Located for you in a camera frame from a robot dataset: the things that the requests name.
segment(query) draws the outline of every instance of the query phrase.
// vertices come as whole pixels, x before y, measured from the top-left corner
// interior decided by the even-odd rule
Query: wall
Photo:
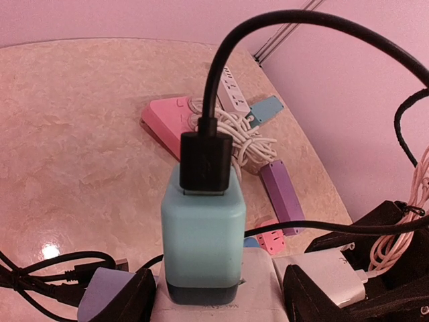
[[[136,37],[219,44],[254,15],[306,0],[0,0],[0,47],[66,38]],[[251,52],[278,29],[243,40]]]
[[[358,22],[429,66],[427,0],[327,0],[319,11]],[[397,144],[397,107],[423,88],[404,67],[360,40],[302,25],[263,65],[325,165],[352,219],[380,202],[408,201],[413,167]],[[403,117],[420,159],[429,99]]]

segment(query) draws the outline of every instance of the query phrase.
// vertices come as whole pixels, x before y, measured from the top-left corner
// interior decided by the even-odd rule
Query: blue object
[[[250,126],[254,128],[255,126],[260,126],[266,121],[275,117],[284,108],[282,102],[275,97],[270,96],[263,101],[260,101],[256,104],[250,106],[250,113],[246,117],[252,115],[254,120],[250,122]]]
[[[257,240],[253,237],[247,237],[244,239],[244,247],[256,247],[261,248]]]
[[[178,304],[222,305],[241,278],[246,206],[235,170],[223,195],[185,195],[180,167],[162,201],[162,240],[168,290]]]

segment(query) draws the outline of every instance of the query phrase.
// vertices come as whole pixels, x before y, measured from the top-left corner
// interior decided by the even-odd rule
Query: white cord
[[[193,97],[188,102],[189,108],[195,114],[188,120],[189,127],[198,130],[198,118],[202,112],[202,99]],[[276,139],[264,138],[259,132],[259,126],[253,129],[250,126],[252,116],[246,119],[236,113],[227,113],[218,105],[214,109],[217,117],[217,130],[233,137],[232,165],[241,181],[241,168],[251,160],[255,164],[266,164],[273,162],[277,152],[271,147]]]
[[[411,185],[411,195],[408,201],[409,206],[415,206],[423,208],[426,201],[429,199],[429,146],[423,153],[420,163],[417,165],[413,181]],[[399,223],[409,223],[413,220],[419,219],[420,216],[409,212],[407,213]],[[386,273],[402,256],[411,244],[414,232],[403,233],[399,237],[394,235],[381,236],[371,248],[369,265],[369,277],[376,277],[383,273]]]

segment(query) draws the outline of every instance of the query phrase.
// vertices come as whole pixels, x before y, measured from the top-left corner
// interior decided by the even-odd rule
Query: purple power strip
[[[280,223],[293,220],[305,220],[300,202],[283,161],[277,160],[263,166],[261,179]],[[297,235],[304,228],[285,228],[285,236]]]

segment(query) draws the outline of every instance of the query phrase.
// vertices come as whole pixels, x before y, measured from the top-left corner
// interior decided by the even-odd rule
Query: tabletop
[[[1,250],[18,266],[98,250],[127,258],[131,271],[161,254],[160,203],[177,161],[141,128],[140,113],[154,99],[202,96],[216,48],[89,39],[1,49]],[[228,66],[249,104],[280,97],[246,50],[237,48]],[[350,223],[286,105],[260,132],[278,140],[306,218]],[[275,217],[258,176],[243,172],[242,189],[247,229]],[[287,237],[284,254],[303,252],[323,233]],[[36,299],[75,318],[74,309]],[[48,321],[7,289],[0,289],[0,320]]]

